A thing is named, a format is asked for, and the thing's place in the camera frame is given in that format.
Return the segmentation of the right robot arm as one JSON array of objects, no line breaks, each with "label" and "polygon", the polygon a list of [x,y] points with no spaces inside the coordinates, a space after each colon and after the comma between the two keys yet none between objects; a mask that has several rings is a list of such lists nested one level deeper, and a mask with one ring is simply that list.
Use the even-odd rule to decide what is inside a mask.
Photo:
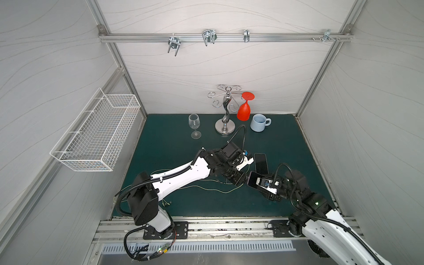
[{"label": "right robot arm", "polygon": [[284,175],[261,176],[258,187],[272,200],[286,199],[295,212],[289,217],[293,236],[305,236],[339,265],[388,265],[333,208],[326,198],[313,192],[307,178],[297,170]]}]

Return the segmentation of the black phone purple frame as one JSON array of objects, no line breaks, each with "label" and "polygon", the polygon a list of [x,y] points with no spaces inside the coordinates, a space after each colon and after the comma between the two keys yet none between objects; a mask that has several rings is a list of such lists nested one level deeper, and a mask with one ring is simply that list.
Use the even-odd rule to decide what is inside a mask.
[{"label": "black phone purple frame", "polygon": [[270,196],[270,195],[276,195],[276,194],[272,194],[272,193],[269,193],[269,192],[265,191],[263,188],[261,188],[258,185],[258,182],[259,182],[260,178],[267,178],[269,180],[273,180],[273,178],[270,177],[269,175],[268,176],[267,175],[262,175],[262,174],[258,174],[255,171],[251,171],[250,174],[249,174],[249,177],[248,177],[247,185],[249,187],[253,188],[253,189],[256,189],[257,191],[259,191],[260,193],[262,193],[265,197],[266,196]]}]

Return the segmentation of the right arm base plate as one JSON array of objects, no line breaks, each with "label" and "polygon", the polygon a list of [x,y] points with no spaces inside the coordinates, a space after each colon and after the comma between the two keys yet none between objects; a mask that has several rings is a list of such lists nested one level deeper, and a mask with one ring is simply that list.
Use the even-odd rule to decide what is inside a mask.
[{"label": "right arm base plate", "polygon": [[302,233],[289,220],[271,220],[267,229],[272,230],[276,238],[302,237]]}]

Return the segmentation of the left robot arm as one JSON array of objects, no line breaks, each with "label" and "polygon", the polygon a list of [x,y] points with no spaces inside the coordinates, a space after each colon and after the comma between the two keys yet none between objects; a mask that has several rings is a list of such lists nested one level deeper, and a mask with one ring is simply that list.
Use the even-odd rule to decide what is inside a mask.
[{"label": "left robot arm", "polygon": [[221,149],[200,149],[191,162],[180,167],[148,175],[137,175],[130,187],[117,193],[115,210],[122,216],[132,217],[136,226],[152,227],[161,238],[168,238],[175,228],[171,216],[159,206],[159,201],[174,191],[208,176],[223,176],[235,186],[246,181],[242,169],[252,164],[251,154],[233,142]]}]

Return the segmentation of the black phone silver frame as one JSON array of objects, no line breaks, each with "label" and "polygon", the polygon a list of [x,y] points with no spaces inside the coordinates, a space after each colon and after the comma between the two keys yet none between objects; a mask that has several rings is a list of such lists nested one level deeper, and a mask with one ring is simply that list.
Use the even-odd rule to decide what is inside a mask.
[{"label": "black phone silver frame", "polygon": [[255,162],[255,171],[258,174],[262,174],[262,175],[269,174],[267,156],[265,153],[255,153],[254,162]]}]

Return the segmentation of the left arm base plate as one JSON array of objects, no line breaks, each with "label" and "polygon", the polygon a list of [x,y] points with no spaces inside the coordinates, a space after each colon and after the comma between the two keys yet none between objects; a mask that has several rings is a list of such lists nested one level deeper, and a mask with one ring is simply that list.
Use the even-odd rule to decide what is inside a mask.
[{"label": "left arm base plate", "polygon": [[176,221],[163,232],[158,232],[153,226],[148,226],[143,235],[144,240],[172,240],[188,238],[188,222]]}]

